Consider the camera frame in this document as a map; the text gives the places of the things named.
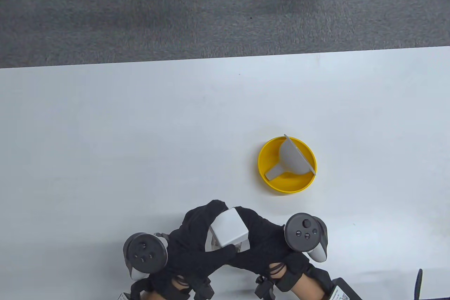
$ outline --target white table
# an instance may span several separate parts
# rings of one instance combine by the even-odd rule
[[[364,300],[450,295],[450,47],[0,70],[0,298],[115,300],[122,245],[217,198],[283,223],[320,216]],[[306,191],[257,174],[284,133],[318,160]],[[216,300],[255,300],[250,272]],[[277,299],[293,299],[278,292]]]

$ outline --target forearm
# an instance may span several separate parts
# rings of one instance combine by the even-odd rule
[[[273,263],[270,267],[276,266],[277,263]],[[283,267],[281,271],[272,275],[273,279],[280,279],[286,273],[286,266]],[[318,282],[314,279],[303,274],[300,279],[296,282],[291,291],[300,300],[323,300],[326,298],[325,292],[319,286]]]

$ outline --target wrist strap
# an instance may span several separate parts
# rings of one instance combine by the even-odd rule
[[[166,300],[188,300],[190,298],[189,293],[184,293],[179,291],[172,283],[168,284],[167,287],[158,292]]]

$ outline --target gray vr controller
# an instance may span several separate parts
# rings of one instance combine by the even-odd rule
[[[308,213],[296,213],[284,226],[286,243],[296,252],[323,263],[327,259],[328,231],[325,223]]]

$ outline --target gray carpet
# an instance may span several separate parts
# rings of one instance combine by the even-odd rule
[[[450,0],[0,0],[0,67],[450,44]]]

